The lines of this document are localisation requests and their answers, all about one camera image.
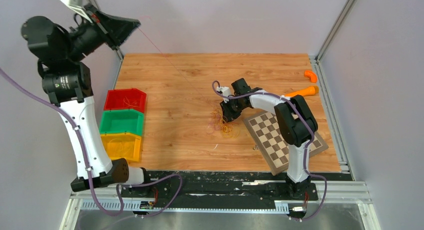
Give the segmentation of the yellow plastic bin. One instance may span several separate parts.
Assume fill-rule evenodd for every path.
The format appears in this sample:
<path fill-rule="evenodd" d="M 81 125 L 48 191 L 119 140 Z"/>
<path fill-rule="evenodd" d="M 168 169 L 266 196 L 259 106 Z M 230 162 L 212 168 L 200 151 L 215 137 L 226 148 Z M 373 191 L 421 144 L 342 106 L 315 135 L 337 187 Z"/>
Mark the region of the yellow plastic bin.
<path fill-rule="evenodd" d="M 111 160 L 124 158 L 139 162 L 143 145 L 142 136 L 132 133 L 101 134 L 104 149 Z"/>

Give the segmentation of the orange plastic carrot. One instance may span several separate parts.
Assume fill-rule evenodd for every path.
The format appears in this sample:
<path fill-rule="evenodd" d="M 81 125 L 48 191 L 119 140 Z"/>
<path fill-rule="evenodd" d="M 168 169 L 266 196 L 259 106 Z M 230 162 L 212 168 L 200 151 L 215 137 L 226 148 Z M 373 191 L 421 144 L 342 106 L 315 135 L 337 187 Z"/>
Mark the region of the orange plastic carrot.
<path fill-rule="evenodd" d="M 315 96 L 315 95 L 319 94 L 319 91 L 320 91 L 319 87 L 314 85 L 314 86 L 309 86 L 307 88 L 304 88 L 304 89 L 301 89 L 301 90 L 298 90 L 298 91 L 294 91 L 292 93 L 288 93 L 288 94 L 285 95 L 285 97 L 291 98 L 291 97 L 294 97 L 294 96 L 297 96 L 297 95 L 300 95 L 300 96 L 303 96 L 303 97 L 305 97 L 305 96 Z"/>

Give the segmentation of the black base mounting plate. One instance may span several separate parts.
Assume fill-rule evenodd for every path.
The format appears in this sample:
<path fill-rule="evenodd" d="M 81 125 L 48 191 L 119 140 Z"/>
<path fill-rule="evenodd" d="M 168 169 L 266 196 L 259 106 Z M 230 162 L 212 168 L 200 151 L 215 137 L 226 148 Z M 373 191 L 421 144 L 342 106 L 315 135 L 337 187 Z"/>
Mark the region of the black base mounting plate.
<path fill-rule="evenodd" d="M 275 201 L 302 203 L 319 199 L 311 184 L 302 194 L 289 193 L 286 173 L 147 171 L 148 187 L 125 187 L 125 198 L 156 201 L 155 206 L 186 209 L 270 210 Z"/>

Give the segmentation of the wooden chessboard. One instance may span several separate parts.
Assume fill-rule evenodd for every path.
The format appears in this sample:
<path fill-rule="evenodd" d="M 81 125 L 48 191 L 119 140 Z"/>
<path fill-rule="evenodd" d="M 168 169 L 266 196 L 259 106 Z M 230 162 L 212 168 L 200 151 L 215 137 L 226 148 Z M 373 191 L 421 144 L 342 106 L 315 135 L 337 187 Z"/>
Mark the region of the wooden chessboard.
<path fill-rule="evenodd" d="M 273 175 L 289 168 L 289 145 L 282 137 L 275 115 L 266 111 L 241 116 L 241 122 L 250 134 L 255 148 L 259 150 Z M 317 172 L 338 172 L 333 141 L 326 130 L 319 129 L 309 147 L 309 170 Z"/>

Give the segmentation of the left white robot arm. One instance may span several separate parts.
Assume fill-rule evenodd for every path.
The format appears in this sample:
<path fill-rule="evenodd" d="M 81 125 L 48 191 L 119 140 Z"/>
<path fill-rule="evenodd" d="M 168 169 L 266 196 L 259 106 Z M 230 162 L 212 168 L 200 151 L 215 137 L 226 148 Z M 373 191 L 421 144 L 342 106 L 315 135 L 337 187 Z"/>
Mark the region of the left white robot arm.
<path fill-rule="evenodd" d="M 116 50 L 140 22 L 103 13 L 92 4 L 83 10 L 88 18 L 76 28 L 67 30 L 45 16 L 31 17 L 21 27 L 29 51 L 37 57 L 48 105 L 60 114 L 72 144 L 77 174 L 71 189 L 80 192 L 124 184 L 133 185 L 140 197 L 147 197 L 153 184 L 145 179 L 144 169 L 107 155 L 95 116 L 90 69 L 83 63 L 103 44 Z"/>

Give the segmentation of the red plastic bin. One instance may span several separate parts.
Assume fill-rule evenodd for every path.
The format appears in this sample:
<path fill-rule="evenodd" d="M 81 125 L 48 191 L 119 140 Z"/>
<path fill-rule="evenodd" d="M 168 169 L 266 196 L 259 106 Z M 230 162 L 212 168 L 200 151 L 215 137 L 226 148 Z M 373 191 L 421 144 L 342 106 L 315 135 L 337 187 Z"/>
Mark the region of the red plastic bin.
<path fill-rule="evenodd" d="M 133 109 L 145 113 L 147 94 L 137 88 L 113 89 L 107 92 L 103 110 Z"/>

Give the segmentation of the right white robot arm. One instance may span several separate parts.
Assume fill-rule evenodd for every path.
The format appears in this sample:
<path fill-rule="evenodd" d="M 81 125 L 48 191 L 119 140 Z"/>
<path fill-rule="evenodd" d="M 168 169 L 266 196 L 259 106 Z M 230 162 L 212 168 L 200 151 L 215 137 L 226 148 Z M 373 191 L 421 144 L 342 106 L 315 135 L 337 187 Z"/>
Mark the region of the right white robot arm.
<path fill-rule="evenodd" d="M 292 199 L 301 197 L 306 191 L 304 183 L 312 176 L 308 170 L 309 150 L 318 130 L 317 121 L 304 97 L 286 97 L 259 87 L 251 88 L 243 78 L 233 82 L 231 87 L 222 86 L 215 80 L 212 89 L 223 99 L 220 106 L 225 122 L 234 121 L 246 108 L 261 109 L 276 116 L 280 135 L 288 144 L 289 182 L 285 191 Z"/>

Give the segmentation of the green plastic bin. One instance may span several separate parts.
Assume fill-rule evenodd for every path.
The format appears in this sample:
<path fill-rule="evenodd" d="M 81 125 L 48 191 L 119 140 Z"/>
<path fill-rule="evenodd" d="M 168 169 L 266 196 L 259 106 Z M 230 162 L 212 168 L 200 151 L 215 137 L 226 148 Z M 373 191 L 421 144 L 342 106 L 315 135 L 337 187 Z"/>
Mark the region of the green plastic bin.
<path fill-rule="evenodd" d="M 142 136 L 145 116 L 134 109 L 104 111 L 99 131 L 101 134 L 132 133 Z"/>

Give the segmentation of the orange curved pipe piece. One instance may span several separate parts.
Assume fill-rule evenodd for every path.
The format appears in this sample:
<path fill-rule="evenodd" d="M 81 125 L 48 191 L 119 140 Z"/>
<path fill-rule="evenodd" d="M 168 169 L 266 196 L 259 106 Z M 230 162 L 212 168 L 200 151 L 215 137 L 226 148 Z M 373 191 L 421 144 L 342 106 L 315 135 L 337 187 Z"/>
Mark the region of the orange curved pipe piece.
<path fill-rule="evenodd" d="M 306 70 L 303 73 L 304 77 L 306 77 L 311 83 L 317 83 L 318 81 L 318 77 L 317 75 L 311 71 L 311 70 Z"/>

